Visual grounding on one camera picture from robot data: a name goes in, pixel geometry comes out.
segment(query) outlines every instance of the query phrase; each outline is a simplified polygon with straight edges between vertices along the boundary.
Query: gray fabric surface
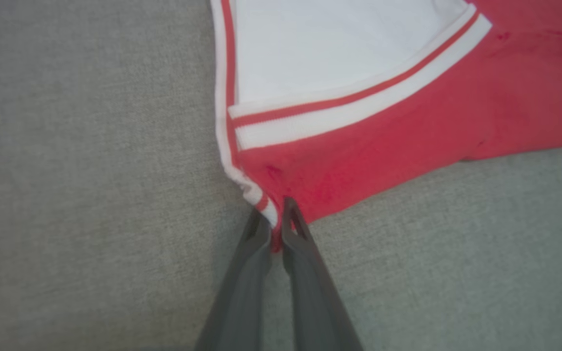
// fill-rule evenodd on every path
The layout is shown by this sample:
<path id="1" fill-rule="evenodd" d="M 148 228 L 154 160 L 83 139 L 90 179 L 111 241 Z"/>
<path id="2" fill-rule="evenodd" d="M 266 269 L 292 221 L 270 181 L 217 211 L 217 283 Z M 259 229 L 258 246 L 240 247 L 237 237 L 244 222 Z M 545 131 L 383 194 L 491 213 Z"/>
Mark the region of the gray fabric surface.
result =
<path id="1" fill-rule="evenodd" d="M 207 0 L 0 0 L 0 350 L 189 350 L 249 209 L 221 171 Z M 367 350 L 562 350 L 562 149 L 312 225 Z M 292 349 L 268 274 L 264 344 Z"/>

